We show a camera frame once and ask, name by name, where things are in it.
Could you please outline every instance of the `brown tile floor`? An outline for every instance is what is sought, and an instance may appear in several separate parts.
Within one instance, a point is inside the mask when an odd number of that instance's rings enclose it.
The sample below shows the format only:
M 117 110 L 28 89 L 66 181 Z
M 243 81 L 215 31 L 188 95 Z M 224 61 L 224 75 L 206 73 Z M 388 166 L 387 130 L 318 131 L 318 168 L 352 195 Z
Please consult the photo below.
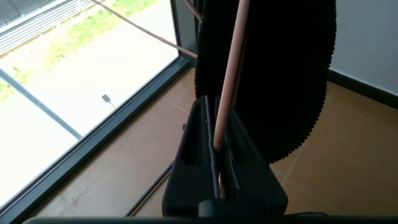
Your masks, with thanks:
M 122 216 L 172 162 L 195 98 L 193 71 L 130 124 L 39 212 Z M 313 133 L 271 166 L 287 213 L 398 215 L 398 111 L 332 83 Z M 137 216 L 161 216 L 165 185 Z

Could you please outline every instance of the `grass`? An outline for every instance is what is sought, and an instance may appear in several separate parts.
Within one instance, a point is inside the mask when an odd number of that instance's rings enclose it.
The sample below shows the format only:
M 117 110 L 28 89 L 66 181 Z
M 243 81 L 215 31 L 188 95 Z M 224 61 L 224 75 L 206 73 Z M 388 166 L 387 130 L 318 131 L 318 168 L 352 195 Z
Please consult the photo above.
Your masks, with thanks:
M 112 8 L 123 16 L 129 17 L 157 1 L 116 0 Z M 23 85 L 35 73 L 51 71 L 63 58 L 73 55 L 98 36 L 115 28 L 120 22 L 122 22 L 121 19 L 112 15 L 109 11 L 101 9 L 92 16 L 86 17 L 80 23 L 71 26 L 63 35 L 54 38 L 49 47 L 43 49 L 41 57 L 44 58 L 39 62 L 39 66 L 30 66 L 26 64 L 26 60 L 23 60 L 23 62 L 19 60 L 14 65 L 11 65 L 12 73 L 10 75 Z M 14 89 L 3 80 L 0 80 L 0 102 L 6 100 L 13 93 Z

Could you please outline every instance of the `black baseboard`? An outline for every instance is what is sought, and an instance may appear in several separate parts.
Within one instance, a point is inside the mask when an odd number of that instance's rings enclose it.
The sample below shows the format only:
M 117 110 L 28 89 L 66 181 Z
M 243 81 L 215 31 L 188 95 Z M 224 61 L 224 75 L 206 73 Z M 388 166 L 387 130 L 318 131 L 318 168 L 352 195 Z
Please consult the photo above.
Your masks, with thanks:
M 391 93 L 359 82 L 333 70 L 329 70 L 328 80 L 360 95 L 366 96 L 372 100 L 376 100 L 384 105 L 398 109 L 398 96 L 395 96 Z

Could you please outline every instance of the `white wall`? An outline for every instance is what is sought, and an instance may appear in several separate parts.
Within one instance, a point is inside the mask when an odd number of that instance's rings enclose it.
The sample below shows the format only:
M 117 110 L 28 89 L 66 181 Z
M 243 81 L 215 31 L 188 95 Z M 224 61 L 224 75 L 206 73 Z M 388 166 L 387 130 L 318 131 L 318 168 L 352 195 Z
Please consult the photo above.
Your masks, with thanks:
M 337 0 L 331 69 L 398 96 L 398 0 Z

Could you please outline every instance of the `window frame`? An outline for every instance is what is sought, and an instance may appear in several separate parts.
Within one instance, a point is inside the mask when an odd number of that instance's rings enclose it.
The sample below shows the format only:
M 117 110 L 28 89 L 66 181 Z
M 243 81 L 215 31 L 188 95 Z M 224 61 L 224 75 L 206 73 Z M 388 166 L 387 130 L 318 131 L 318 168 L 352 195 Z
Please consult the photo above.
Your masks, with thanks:
M 197 22 L 195 16 L 184 1 L 170 0 L 170 3 L 177 44 L 196 53 Z M 195 63 L 194 58 L 179 53 L 169 66 L 160 71 L 149 83 L 8 201 L 0 210 L 0 223 L 22 223 L 30 218 L 38 207 L 47 202 L 60 187 L 64 186 L 71 177 L 104 149 L 105 145 L 111 142 L 186 69 L 194 67 Z

